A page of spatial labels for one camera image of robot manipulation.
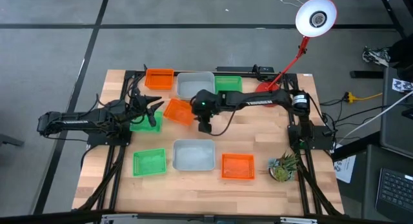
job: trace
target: potted plant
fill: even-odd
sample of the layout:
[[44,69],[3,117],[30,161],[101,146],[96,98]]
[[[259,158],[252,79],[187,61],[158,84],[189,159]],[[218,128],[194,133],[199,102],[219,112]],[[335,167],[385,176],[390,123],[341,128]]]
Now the potted plant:
[[287,155],[284,152],[279,159],[270,159],[269,169],[273,179],[279,182],[294,180],[294,174],[297,170],[298,158],[295,153]]

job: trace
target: orange plastic tray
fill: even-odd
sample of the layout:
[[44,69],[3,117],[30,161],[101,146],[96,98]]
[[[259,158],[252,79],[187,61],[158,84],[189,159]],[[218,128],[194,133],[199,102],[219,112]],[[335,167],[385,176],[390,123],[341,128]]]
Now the orange plastic tray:
[[224,179],[254,179],[254,156],[222,154],[221,174]]
[[174,69],[150,68],[146,70],[145,86],[155,90],[170,90],[174,84]]
[[176,98],[172,98],[169,101],[167,108],[163,112],[163,116],[186,126],[191,125],[195,117],[191,112],[191,105]]

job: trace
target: white lamp head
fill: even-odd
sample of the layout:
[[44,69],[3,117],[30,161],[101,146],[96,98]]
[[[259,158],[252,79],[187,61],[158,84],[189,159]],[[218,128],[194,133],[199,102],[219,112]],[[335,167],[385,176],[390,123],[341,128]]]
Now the white lamp head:
[[309,0],[298,10],[296,26],[307,37],[317,37],[329,31],[337,17],[331,0]]

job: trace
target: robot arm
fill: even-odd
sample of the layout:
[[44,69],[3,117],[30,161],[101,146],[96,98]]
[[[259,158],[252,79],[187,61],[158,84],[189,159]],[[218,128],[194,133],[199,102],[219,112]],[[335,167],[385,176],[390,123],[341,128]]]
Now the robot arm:
[[117,137],[124,128],[128,128],[128,122],[137,117],[147,116],[150,125],[154,127],[154,112],[163,101],[150,108],[147,108],[147,105],[159,99],[161,97],[141,96],[136,90],[131,97],[130,105],[124,100],[114,100],[105,104],[103,108],[95,108],[88,112],[47,112],[39,118],[37,131],[42,136],[57,134],[64,130],[81,130],[87,134],[105,133],[107,137]]
[[192,113],[199,121],[198,130],[211,133],[210,118],[223,111],[233,112],[252,105],[280,105],[285,110],[297,115],[303,126],[309,123],[309,96],[304,91],[279,89],[269,92],[242,93],[236,91],[220,91],[213,94],[207,90],[199,91],[191,100]]

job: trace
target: desk lamp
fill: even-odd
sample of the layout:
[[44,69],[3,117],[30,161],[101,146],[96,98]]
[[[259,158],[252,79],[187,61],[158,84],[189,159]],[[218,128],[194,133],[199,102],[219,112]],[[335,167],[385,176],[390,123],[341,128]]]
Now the desk lamp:
[[317,37],[329,31],[334,25],[337,17],[336,6],[331,0],[309,0],[298,10],[296,16],[296,27],[304,35],[299,46],[296,57],[289,65],[273,80],[273,82],[263,82],[256,92],[266,92],[277,90],[279,79],[294,65],[294,63],[307,51],[306,47],[311,37]]

